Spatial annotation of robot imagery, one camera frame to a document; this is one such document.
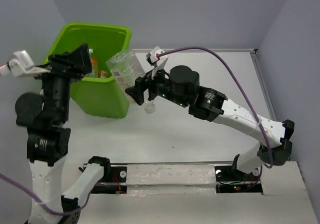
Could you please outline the small orange bottle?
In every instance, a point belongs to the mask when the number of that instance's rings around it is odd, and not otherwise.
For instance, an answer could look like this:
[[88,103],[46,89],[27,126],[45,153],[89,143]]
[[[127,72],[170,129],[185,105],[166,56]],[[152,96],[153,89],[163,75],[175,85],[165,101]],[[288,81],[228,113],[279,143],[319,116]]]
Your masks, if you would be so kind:
[[109,77],[109,74],[108,74],[108,72],[107,71],[105,71],[105,70],[99,70],[98,71],[98,77],[99,78],[108,78]]

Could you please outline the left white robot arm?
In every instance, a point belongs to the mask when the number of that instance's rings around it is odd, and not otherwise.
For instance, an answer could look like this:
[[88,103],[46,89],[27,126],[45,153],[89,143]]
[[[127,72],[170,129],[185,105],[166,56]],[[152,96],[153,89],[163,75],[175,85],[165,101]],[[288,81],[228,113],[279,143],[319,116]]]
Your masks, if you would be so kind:
[[71,84],[92,70],[89,48],[52,54],[46,64],[23,72],[41,80],[39,94],[27,92],[15,103],[16,124],[28,133],[26,156],[32,172],[32,207],[28,223],[77,223],[94,186],[110,177],[110,160],[93,156],[76,182],[62,191],[68,154]]

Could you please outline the clear bottle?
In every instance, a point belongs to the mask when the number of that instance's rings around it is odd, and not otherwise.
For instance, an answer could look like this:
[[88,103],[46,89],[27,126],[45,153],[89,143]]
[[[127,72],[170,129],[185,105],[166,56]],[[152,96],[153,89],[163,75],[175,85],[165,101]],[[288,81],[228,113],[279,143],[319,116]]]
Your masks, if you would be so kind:
[[106,61],[106,65],[123,91],[134,86],[138,77],[146,75],[133,50],[118,52]]

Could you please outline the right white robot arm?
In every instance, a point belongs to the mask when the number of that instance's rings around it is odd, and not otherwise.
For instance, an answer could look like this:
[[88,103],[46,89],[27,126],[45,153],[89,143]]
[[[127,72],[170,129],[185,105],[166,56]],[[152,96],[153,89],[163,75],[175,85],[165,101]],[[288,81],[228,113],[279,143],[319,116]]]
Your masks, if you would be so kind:
[[236,180],[266,164],[282,166],[291,156],[293,121],[278,122],[254,114],[225,94],[201,86],[199,73],[187,66],[176,66],[168,73],[149,71],[138,77],[125,93],[140,106],[162,97],[187,107],[189,114],[197,119],[231,127],[257,140],[252,149],[235,156],[230,174]]

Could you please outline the orange drink bottle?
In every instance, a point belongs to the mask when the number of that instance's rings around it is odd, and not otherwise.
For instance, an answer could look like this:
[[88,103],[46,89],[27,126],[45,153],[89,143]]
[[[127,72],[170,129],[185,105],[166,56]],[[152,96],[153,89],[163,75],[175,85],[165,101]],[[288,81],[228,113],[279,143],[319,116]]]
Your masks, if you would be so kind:
[[97,55],[94,52],[93,49],[89,49],[89,56],[91,59],[91,72],[89,74],[86,74],[87,77],[97,78],[98,77],[98,61],[97,61]]

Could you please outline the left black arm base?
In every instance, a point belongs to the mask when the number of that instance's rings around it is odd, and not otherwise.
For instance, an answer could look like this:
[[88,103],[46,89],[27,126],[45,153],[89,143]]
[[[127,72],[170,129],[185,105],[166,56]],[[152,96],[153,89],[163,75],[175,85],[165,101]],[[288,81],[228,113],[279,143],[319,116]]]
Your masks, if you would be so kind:
[[126,194],[127,167],[111,166],[110,173],[102,177],[92,189],[93,194]]

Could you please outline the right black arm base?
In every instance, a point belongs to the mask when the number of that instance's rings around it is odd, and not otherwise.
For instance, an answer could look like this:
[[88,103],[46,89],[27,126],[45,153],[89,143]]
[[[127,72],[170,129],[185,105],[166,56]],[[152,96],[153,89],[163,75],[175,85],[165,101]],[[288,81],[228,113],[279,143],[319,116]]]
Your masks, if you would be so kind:
[[263,193],[259,169],[246,174],[233,170],[231,165],[218,165],[214,167],[216,180],[216,193]]

